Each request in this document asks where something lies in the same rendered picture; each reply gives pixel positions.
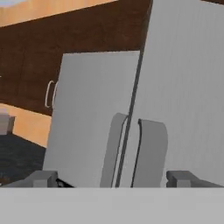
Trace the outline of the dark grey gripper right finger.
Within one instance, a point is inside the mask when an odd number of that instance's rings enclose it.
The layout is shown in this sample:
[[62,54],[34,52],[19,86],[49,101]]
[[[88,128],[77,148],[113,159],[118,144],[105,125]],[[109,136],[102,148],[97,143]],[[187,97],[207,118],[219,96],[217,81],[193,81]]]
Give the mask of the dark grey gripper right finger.
[[199,179],[190,171],[168,171],[167,187],[220,187],[215,183]]

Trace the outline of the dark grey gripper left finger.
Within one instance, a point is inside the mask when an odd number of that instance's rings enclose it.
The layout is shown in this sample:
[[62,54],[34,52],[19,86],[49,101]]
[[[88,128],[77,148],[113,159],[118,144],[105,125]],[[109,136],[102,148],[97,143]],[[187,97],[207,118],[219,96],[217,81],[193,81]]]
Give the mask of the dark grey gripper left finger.
[[4,187],[57,187],[57,178],[56,171],[35,171],[27,178],[4,185]]

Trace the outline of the grey fridge door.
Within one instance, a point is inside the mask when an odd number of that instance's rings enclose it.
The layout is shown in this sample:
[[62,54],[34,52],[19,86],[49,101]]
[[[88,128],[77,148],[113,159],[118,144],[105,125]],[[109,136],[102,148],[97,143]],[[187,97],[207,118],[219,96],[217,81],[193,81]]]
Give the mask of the grey fridge door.
[[43,169],[76,187],[100,185],[112,118],[127,114],[138,51],[65,53]]
[[138,120],[162,123],[167,152],[152,171],[189,171],[224,186],[224,5],[153,0],[121,185],[140,159]]

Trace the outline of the grey small appliance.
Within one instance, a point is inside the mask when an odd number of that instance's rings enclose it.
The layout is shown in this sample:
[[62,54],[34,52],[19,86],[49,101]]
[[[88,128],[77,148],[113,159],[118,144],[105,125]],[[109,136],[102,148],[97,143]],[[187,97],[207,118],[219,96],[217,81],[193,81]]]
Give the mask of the grey small appliance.
[[15,117],[9,115],[5,108],[0,108],[0,136],[13,132]]

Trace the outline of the dark brown wall cupboard door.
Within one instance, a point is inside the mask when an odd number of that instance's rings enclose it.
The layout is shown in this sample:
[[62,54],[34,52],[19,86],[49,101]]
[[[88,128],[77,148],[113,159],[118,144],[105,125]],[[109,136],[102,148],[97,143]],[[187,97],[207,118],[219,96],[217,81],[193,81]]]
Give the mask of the dark brown wall cupboard door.
[[50,115],[64,53],[138,50],[151,0],[116,0],[0,28],[0,103]]

